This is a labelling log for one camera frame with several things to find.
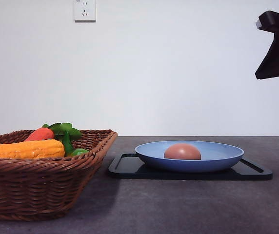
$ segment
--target brown egg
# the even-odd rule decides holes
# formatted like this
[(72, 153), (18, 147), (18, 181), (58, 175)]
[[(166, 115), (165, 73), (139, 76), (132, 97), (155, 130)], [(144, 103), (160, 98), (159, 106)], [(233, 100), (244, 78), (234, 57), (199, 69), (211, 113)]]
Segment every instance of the brown egg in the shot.
[(171, 159), (201, 159), (200, 151), (191, 144), (178, 143), (171, 145), (165, 152), (164, 158)]

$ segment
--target gray countertop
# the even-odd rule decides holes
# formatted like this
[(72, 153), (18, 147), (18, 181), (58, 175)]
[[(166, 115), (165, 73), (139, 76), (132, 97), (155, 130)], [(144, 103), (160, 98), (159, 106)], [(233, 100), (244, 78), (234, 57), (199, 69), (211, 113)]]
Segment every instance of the gray countertop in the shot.
[[(116, 179), (114, 157), (140, 144), (203, 140), (238, 146), (267, 181)], [(120, 136), (73, 209), (56, 220), (0, 221), (0, 234), (279, 234), (279, 136)]]

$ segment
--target blue plate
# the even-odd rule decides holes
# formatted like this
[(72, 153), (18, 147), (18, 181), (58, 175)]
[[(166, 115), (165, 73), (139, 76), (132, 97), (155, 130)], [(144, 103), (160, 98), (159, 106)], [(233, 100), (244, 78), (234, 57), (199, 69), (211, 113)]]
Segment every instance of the blue plate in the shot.
[[(164, 158), (164, 152), (173, 144), (187, 143), (198, 148), (201, 160)], [(228, 169), (239, 162), (244, 151), (241, 148), (207, 141), (158, 141), (135, 148), (139, 158), (148, 166), (174, 172), (201, 173)]]

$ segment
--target yellow corn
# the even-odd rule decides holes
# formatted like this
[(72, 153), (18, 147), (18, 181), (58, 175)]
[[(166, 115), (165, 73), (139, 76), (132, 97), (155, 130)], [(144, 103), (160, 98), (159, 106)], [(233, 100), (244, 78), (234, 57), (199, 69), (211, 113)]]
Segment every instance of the yellow corn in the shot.
[(64, 157), (63, 144), (58, 140), (33, 140), (0, 145), (0, 158), (38, 159)]

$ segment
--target brown wicker basket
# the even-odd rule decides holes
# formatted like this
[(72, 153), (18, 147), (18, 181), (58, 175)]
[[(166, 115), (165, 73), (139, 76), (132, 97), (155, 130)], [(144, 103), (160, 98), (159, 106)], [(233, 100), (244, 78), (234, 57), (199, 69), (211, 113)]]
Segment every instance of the brown wicker basket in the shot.
[[(0, 135), (0, 144), (24, 141), (32, 130)], [(81, 130), (75, 148), (90, 150), (75, 157), (0, 159), (0, 219), (47, 220), (72, 208), (84, 186), (100, 167), (117, 133)]]

